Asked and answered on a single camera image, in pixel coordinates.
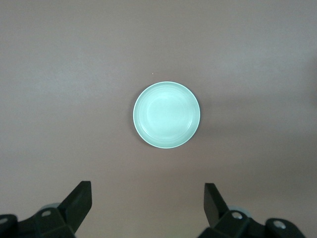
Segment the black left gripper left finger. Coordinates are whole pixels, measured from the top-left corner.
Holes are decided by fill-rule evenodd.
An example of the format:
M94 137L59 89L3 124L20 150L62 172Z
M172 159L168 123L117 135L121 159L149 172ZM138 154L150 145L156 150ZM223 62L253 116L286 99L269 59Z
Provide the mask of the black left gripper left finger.
M57 206L46 206L18 223L20 238L74 238L92 207L90 181L80 182Z

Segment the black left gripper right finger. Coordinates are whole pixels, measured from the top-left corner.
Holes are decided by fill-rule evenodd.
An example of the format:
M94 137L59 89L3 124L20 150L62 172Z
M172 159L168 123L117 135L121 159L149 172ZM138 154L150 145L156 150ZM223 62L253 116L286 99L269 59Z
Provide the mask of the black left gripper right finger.
M214 183L204 187L204 211L209 226L200 238L264 238L265 226L240 208L229 208Z

